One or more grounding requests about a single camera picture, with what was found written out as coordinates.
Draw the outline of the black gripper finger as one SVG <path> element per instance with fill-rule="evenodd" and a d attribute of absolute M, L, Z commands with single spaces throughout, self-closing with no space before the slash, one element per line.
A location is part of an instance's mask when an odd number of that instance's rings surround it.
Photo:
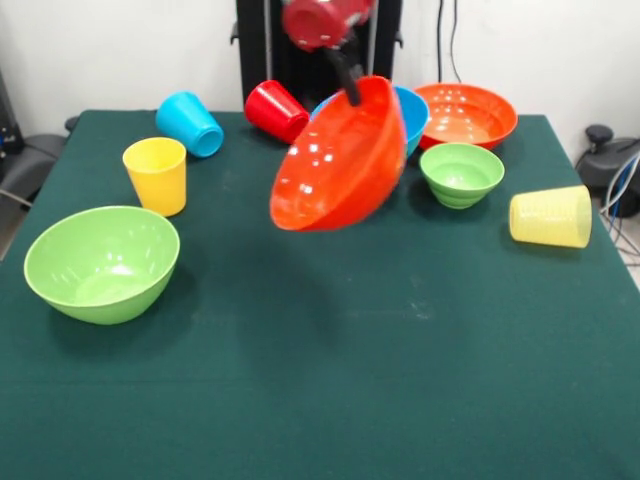
<path fill-rule="evenodd" d="M 350 48 L 325 48 L 325 56 L 333 65 L 338 80 L 351 106 L 359 106 L 362 101 L 357 81 L 363 75 L 357 51 Z"/>

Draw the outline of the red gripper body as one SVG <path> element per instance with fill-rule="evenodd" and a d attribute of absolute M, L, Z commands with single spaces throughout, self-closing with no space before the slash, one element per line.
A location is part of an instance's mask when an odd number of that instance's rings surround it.
<path fill-rule="evenodd" d="M 282 24 L 290 40 L 305 51 L 339 46 L 354 26 L 365 23 L 369 0 L 292 0 L 282 2 Z"/>

